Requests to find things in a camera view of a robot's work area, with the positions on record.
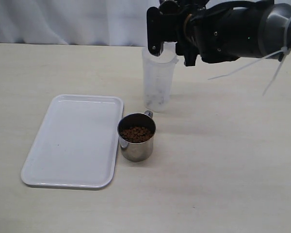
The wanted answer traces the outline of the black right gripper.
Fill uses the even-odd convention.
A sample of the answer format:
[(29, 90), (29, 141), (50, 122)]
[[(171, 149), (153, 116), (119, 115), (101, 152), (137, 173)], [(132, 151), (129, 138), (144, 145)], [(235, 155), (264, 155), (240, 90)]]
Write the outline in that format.
[[(185, 66), (195, 66), (197, 56), (208, 64), (232, 62), (241, 57), (260, 58), (259, 26), (263, 1), (232, 0), (204, 9), (209, 0), (160, 0), (146, 12), (147, 49), (161, 55), (164, 43), (177, 42), (176, 52)], [(182, 19), (177, 40), (178, 11), (196, 9)]]

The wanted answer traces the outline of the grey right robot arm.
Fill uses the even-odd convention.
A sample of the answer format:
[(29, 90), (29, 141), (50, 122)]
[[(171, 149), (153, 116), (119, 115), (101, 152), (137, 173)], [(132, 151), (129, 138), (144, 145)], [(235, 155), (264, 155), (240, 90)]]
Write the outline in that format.
[(162, 0), (146, 13), (147, 48), (160, 56), (166, 42), (187, 67), (241, 57), (283, 60), (291, 49), (291, 5), (272, 0), (232, 0), (206, 7), (205, 0)]

